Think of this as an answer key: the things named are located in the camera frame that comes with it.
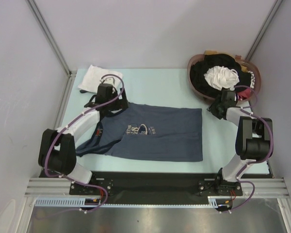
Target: laundry basket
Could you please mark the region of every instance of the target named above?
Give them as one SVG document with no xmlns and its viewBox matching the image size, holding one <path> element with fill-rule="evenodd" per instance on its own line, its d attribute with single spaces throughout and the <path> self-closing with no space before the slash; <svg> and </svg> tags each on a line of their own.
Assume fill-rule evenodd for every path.
<svg viewBox="0 0 291 233">
<path fill-rule="evenodd" d="M 206 102 L 213 102 L 214 98 L 213 97 L 209 97 L 206 96 L 202 93 L 200 93 L 198 90 L 195 89 L 195 87 L 193 86 L 192 82 L 191 82 L 191 78 L 190 78 L 190 71 L 191 71 L 191 66 L 194 65 L 195 63 L 199 62 L 199 61 L 203 61 L 204 60 L 204 54 L 198 54 L 193 56 L 188 63 L 188 79 L 189 79 L 189 84 L 191 89 L 194 91 L 194 93 L 198 96 L 198 97 L 202 97 Z M 243 60 L 241 59 L 240 56 L 236 56 L 235 58 L 236 62 L 238 62 L 240 65 L 247 67 L 247 69 L 249 71 L 252 71 L 254 73 L 254 76 L 256 78 L 256 82 L 255 82 L 255 86 L 254 86 L 254 91 L 256 93 L 259 93 L 260 89 L 261 89 L 261 75 L 260 72 L 258 70 L 258 68 L 251 62 L 247 61 L 247 60 Z M 246 102 L 251 100 L 252 98 L 254 98 L 253 93 L 251 93 L 251 96 L 245 100 L 240 100 L 239 103 L 241 102 Z"/>
</svg>

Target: light blue tabletop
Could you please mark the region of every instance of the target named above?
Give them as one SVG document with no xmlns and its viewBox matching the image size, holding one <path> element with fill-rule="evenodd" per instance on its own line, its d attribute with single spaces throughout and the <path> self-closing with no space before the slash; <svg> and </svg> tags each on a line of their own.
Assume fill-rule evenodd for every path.
<svg viewBox="0 0 291 233">
<path fill-rule="evenodd" d="M 216 173 L 235 154 L 237 127 L 226 120 L 218 120 L 206 109 L 189 87 L 186 69 L 115 69 L 123 74 L 129 102 L 176 108 L 203 109 L 202 162 L 157 162 L 116 158 L 108 155 L 87 154 L 78 157 L 78 163 L 92 171 L 126 172 L 181 172 Z M 91 93 L 81 94 L 78 85 L 87 69 L 79 69 L 73 83 L 62 125 L 80 114 Z M 90 128 L 76 143 L 89 139 L 95 127 Z M 247 173 L 268 174 L 266 163 L 253 165 Z"/>
</svg>

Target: gray wall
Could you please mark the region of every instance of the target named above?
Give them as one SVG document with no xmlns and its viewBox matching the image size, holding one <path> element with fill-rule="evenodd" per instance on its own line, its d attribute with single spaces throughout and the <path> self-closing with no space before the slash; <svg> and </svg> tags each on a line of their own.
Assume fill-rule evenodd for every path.
<svg viewBox="0 0 291 233">
<path fill-rule="evenodd" d="M 275 0 L 36 0 L 75 70 L 186 68 L 205 50 L 246 56 Z"/>
<path fill-rule="evenodd" d="M 263 81 L 255 110 L 274 122 L 271 166 L 291 195 L 291 0 L 284 2 L 252 61 Z"/>
<path fill-rule="evenodd" d="M 40 170 L 42 132 L 55 121 L 66 79 L 26 2 L 0 0 L 0 212 L 14 199 L 17 215 Z"/>
</svg>

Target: white cloth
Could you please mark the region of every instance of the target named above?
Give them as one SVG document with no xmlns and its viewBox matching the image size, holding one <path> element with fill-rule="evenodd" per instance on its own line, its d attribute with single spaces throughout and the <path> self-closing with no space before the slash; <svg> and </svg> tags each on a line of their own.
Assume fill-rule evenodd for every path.
<svg viewBox="0 0 291 233">
<path fill-rule="evenodd" d="M 114 77 L 114 76 L 107 76 L 103 80 L 101 80 L 101 77 L 106 74 L 115 74 L 119 76 L 121 79 L 123 78 L 123 74 L 117 71 L 111 71 L 107 69 L 102 69 L 100 67 L 95 67 L 91 65 L 84 78 L 82 83 L 78 86 L 79 89 L 82 89 L 84 91 L 89 91 L 93 93 L 97 93 L 97 89 L 99 84 L 103 83 L 109 83 L 112 84 L 116 89 L 118 88 L 121 81 Z"/>
<path fill-rule="evenodd" d="M 239 83 L 237 71 L 226 67 L 212 67 L 204 74 L 204 77 L 211 87 L 219 91 L 222 88 L 234 90 L 234 86 Z"/>
</svg>

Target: purple cable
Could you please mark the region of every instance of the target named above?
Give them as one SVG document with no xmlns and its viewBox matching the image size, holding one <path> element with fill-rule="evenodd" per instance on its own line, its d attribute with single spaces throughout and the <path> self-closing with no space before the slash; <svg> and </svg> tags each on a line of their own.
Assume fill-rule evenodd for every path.
<svg viewBox="0 0 291 233">
<path fill-rule="evenodd" d="M 87 113 L 89 113 L 89 112 L 95 110 L 96 108 L 100 108 L 100 107 L 106 106 L 106 105 L 108 105 L 108 104 L 114 102 L 114 101 L 117 100 L 117 99 L 122 95 L 122 93 L 124 92 L 124 82 L 123 82 L 123 80 L 122 80 L 120 77 L 118 77 L 118 76 L 115 75 L 115 74 L 106 74 L 106 75 L 102 76 L 101 79 L 103 79 L 103 78 L 105 78 L 105 77 L 107 77 L 107 76 L 114 76 L 114 77 L 118 78 L 118 79 L 120 80 L 120 82 L 122 83 L 122 90 L 121 90 L 120 93 L 119 93 L 115 98 L 113 98 L 112 100 L 110 100 L 110 101 L 108 101 L 108 102 L 105 102 L 105 103 L 103 103 L 103 104 L 97 105 L 97 106 L 95 106 L 95 107 L 93 107 L 93 108 L 90 108 L 90 109 L 86 110 L 86 111 L 84 112 L 84 114 L 80 114 L 80 115 L 78 115 L 76 118 L 74 118 L 74 119 L 73 119 L 73 120 L 72 120 L 72 121 L 71 121 L 71 122 L 70 122 L 66 127 L 64 127 L 64 128 L 63 128 L 63 129 L 62 129 L 62 130 L 61 130 L 61 131 L 56 135 L 56 137 L 54 138 L 54 140 L 53 140 L 53 142 L 52 142 L 52 144 L 51 144 L 51 146 L 50 146 L 50 148 L 49 148 L 49 150 L 48 150 L 47 156 L 46 156 L 46 158 L 45 158 L 45 163 L 44 163 L 44 172 L 45 172 L 46 176 L 48 176 L 48 177 L 57 177 L 57 175 L 51 175 L 51 174 L 49 174 L 48 163 L 49 163 L 49 157 L 50 157 L 50 154 L 51 154 L 51 152 L 52 152 L 52 150 L 53 150 L 53 148 L 54 148 L 56 142 L 58 141 L 59 137 L 63 134 L 63 132 L 65 132 L 65 131 L 67 130 L 67 128 L 71 127 L 75 122 L 77 122 L 77 121 L 78 121 L 81 117 L 83 117 L 85 114 L 87 114 Z M 104 201 L 103 201 L 101 204 L 99 204 L 97 207 L 95 207 L 94 209 L 89 210 L 89 211 L 86 211 L 87 213 L 90 213 L 90 212 L 95 211 L 95 210 L 98 209 L 100 206 L 102 206 L 104 203 L 106 203 L 106 201 L 107 201 L 107 199 L 108 199 L 108 192 L 107 192 L 107 190 L 104 189 L 103 187 L 98 186 L 98 185 L 93 185 L 93 184 L 87 184 L 87 183 L 81 183 L 81 182 L 78 182 L 78 181 L 74 181 L 74 180 L 72 180 L 71 178 L 69 178 L 69 177 L 67 177 L 67 176 L 64 176 L 64 177 L 65 177 L 66 179 L 70 180 L 70 181 L 73 181 L 73 182 L 75 182 L 75 183 L 77 183 L 77 184 L 80 184 L 80 185 L 83 185 L 83 186 L 88 186 L 88 187 L 98 188 L 98 189 L 102 190 L 102 191 L 105 193 L 106 197 L 105 197 Z M 57 215 L 57 214 L 60 214 L 60 213 L 65 213 L 65 212 L 72 211 L 72 210 L 79 210 L 79 209 L 76 209 L 76 208 L 73 208 L 73 209 L 67 209 L 67 210 L 60 211 L 60 212 L 58 212 L 58 213 L 55 213 L 55 214 L 53 214 L 53 215 L 51 215 L 51 216 L 54 216 L 54 215 Z"/>
<path fill-rule="evenodd" d="M 255 104 L 254 104 L 253 106 L 255 106 L 255 105 L 257 104 L 257 102 L 258 102 L 258 97 L 257 97 L 256 93 L 254 92 L 254 90 L 253 90 L 251 87 L 243 86 L 243 85 L 241 85 L 241 86 L 236 86 L 236 87 L 246 87 L 246 88 L 250 88 L 251 91 L 252 91 L 252 92 L 254 93 L 254 95 L 256 96 L 256 99 L 257 99 L 257 101 L 255 102 Z M 272 130 L 271 130 L 271 128 L 269 127 L 269 125 L 267 124 L 267 122 L 266 122 L 264 119 L 260 118 L 259 116 L 254 115 L 254 114 L 251 114 L 251 113 L 249 113 L 249 112 L 243 110 L 243 108 L 241 109 L 241 112 L 243 112 L 243 113 L 245 113 L 245 114 L 247 114 L 247 115 L 249 115 L 249 116 L 252 116 L 252 117 L 254 117 L 254 118 L 260 120 L 260 121 L 264 124 L 264 126 L 266 127 L 267 132 L 268 132 L 268 134 L 269 134 L 269 136 L 270 136 L 270 149 L 269 149 L 269 151 L 268 151 L 268 153 L 267 153 L 267 155 L 265 156 L 264 159 L 259 160 L 259 161 L 255 161 L 255 162 L 249 162 L 249 163 L 247 163 L 245 166 L 243 166 L 243 167 L 242 167 L 242 168 L 237 172 L 237 174 L 236 174 L 236 180 L 237 180 L 239 183 L 249 183 L 249 184 L 251 184 L 251 185 L 252 185 L 252 192 L 251 192 L 251 194 L 249 195 L 249 197 L 248 197 L 248 198 L 247 198 L 247 199 L 246 199 L 242 204 L 240 204 L 240 205 L 238 205 L 238 206 L 232 208 L 231 210 L 236 210 L 236 209 L 240 208 L 241 206 L 245 205 L 246 203 L 248 203 L 248 202 L 251 200 L 251 198 L 253 197 L 254 192 L 255 192 L 255 190 L 256 190 L 255 185 L 254 185 L 251 181 L 241 181 L 241 180 L 239 179 L 239 178 L 240 178 L 239 176 L 241 175 L 241 173 L 242 173 L 242 172 L 247 168 L 248 165 L 251 165 L 251 164 L 260 164 L 260 163 L 263 163 L 263 162 L 267 161 L 267 160 L 270 158 L 270 156 L 271 156 L 271 154 L 272 154 L 272 152 L 273 152 L 273 146 L 274 146 L 274 138 L 273 138 Z"/>
</svg>

